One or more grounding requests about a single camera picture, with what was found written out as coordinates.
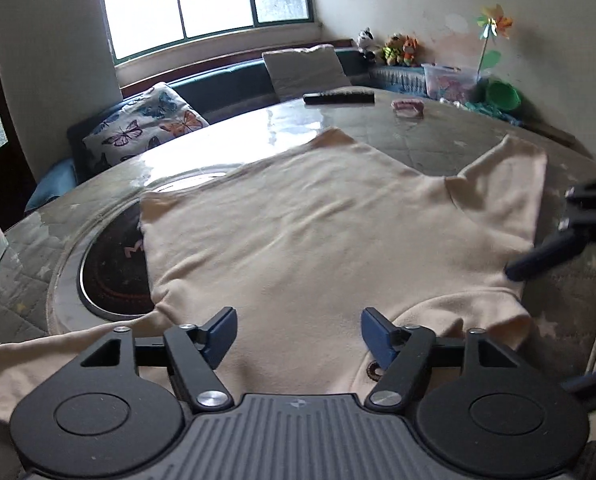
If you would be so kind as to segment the black remote control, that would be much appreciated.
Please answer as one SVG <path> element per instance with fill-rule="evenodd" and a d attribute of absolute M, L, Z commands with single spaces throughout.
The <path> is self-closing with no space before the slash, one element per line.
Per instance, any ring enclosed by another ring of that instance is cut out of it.
<path fill-rule="evenodd" d="M 302 96 L 304 104 L 319 105 L 364 105 L 374 104 L 375 94 L 371 91 L 313 92 Z"/>

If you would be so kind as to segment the beige knit sweater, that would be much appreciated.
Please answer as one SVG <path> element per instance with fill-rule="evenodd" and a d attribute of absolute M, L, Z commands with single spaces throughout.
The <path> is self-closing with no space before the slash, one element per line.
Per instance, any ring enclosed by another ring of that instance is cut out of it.
<path fill-rule="evenodd" d="M 138 337 L 232 307 L 218 374 L 246 392 L 367 396 L 363 309 L 511 348 L 532 321 L 505 265 L 532 247 L 545 151 L 507 136 L 429 177 L 338 129 L 198 188 L 148 193 L 141 228 L 152 312 Z"/>

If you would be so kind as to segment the green plastic basin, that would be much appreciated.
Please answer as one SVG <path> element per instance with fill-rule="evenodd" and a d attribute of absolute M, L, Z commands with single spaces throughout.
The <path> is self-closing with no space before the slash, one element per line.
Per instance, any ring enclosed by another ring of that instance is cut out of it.
<path fill-rule="evenodd" d="M 484 90 L 486 102 L 501 112 L 511 113 L 522 105 L 518 91 L 505 81 L 490 79 Z"/>

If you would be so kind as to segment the black white plush toy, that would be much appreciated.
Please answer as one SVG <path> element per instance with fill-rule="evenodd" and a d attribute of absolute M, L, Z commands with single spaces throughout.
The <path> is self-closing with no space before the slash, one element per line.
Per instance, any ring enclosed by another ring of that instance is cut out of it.
<path fill-rule="evenodd" d="M 374 63 L 376 61 L 376 52 L 379 50 L 379 45 L 376 44 L 374 35 L 369 27 L 359 32 L 358 38 L 356 38 L 356 45 L 368 62 Z"/>

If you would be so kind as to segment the clear plastic storage box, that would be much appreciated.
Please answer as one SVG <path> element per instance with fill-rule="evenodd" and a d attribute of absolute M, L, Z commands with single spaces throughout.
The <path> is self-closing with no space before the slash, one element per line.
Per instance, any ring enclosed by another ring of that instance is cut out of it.
<path fill-rule="evenodd" d="M 476 92 L 479 73 L 473 68 L 423 64 L 429 99 L 465 103 Z"/>

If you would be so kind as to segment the orange plush toys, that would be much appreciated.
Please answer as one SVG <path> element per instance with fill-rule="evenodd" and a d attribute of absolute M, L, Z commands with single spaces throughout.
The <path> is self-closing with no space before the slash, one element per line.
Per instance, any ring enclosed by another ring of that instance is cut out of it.
<path fill-rule="evenodd" d="M 383 46 L 383 59 L 388 66 L 416 66 L 416 54 L 420 43 L 415 37 L 395 34 Z"/>

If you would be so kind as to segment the pink hair accessory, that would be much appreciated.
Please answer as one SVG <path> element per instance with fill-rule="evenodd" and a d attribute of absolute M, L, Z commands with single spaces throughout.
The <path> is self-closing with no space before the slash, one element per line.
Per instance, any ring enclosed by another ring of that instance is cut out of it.
<path fill-rule="evenodd" d="M 424 102 L 417 99 L 393 100 L 391 108 L 398 117 L 418 119 L 424 117 Z"/>

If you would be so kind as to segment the blue corner sofa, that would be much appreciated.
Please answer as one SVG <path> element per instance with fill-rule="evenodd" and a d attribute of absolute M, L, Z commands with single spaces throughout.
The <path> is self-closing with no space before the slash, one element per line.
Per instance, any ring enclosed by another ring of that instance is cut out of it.
<path fill-rule="evenodd" d="M 445 98 L 450 101 L 458 98 L 458 89 L 453 84 L 443 84 L 437 90 L 432 88 L 432 81 L 424 75 L 421 67 L 379 66 L 370 62 L 356 48 L 338 48 L 336 55 L 345 75 L 356 86 L 421 98 Z M 252 110 L 260 110 L 278 102 L 271 78 L 261 58 L 188 75 L 172 81 L 170 87 L 210 124 Z M 94 162 L 92 157 L 86 154 L 83 139 L 97 131 L 107 118 L 117 115 L 123 106 L 133 100 L 133 96 L 128 96 L 127 99 L 100 110 L 67 129 L 66 137 L 71 156 L 56 162 L 40 180 L 28 200 L 26 214 L 56 200 L 109 168 L 107 162 Z"/>

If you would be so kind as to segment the grey square cushion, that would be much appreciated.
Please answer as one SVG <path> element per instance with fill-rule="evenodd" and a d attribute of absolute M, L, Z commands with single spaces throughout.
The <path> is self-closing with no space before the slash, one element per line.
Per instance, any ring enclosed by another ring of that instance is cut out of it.
<path fill-rule="evenodd" d="M 262 59 L 281 102 L 300 99 L 305 93 L 351 86 L 330 44 L 266 51 Z"/>

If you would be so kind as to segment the colourful pinwheel toy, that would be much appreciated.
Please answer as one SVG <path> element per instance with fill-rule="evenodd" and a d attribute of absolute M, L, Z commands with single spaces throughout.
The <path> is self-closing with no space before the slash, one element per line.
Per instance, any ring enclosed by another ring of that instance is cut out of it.
<path fill-rule="evenodd" d="M 484 70 L 491 70 L 500 62 L 502 54 L 494 44 L 499 38 L 508 37 L 508 31 L 514 21 L 505 14 L 503 6 L 496 4 L 481 9 L 477 24 L 482 42 L 477 72 L 482 73 Z"/>

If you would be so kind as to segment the butterfly print pillow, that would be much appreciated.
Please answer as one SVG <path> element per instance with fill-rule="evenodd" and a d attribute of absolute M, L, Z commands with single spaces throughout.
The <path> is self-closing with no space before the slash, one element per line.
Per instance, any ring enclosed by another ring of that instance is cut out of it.
<path fill-rule="evenodd" d="M 158 82 L 98 124 L 84 139 L 93 174 L 209 126 L 176 90 Z"/>

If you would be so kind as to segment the round black induction cooker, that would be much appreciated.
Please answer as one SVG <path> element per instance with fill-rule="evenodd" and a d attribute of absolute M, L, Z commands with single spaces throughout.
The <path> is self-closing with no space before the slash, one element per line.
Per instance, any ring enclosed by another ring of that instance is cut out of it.
<path fill-rule="evenodd" d="M 140 202 L 127 204 L 96 233 L 78 275 L 84 306 L 109 322 L 133 320 L 154 310 L 150 298 Z"/>

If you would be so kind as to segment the quilted grey table cover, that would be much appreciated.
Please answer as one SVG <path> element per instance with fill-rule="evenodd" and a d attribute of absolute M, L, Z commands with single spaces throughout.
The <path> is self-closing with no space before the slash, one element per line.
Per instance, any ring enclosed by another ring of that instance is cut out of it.
<path fill-rule="evenodd" d="M 307 107 L 299 101 L 236 116 L 112 167 L 41 207 L 7 231 L 0 262 L 0 342 L 46 335 L 52 329 L 54 282 L 68 268 L 67 252 L 84 233 L 138 194 L 178 177 L 203 178 L 303 144 L 337 127 L 428 176 L 456 174 L 504 136 L 518 136 L 548 154 L 538 235 L 551 234 L 564 192 L 596 178 L 596 162 L 522 128 L 455 107 L 427 102 L 422 118 L 403 119 L 392 94 L 372 106 Z M 522 301 L 536 320 L 522 356 L 557 379 L 596 364 L 596 245 L 530 282 Z"/>

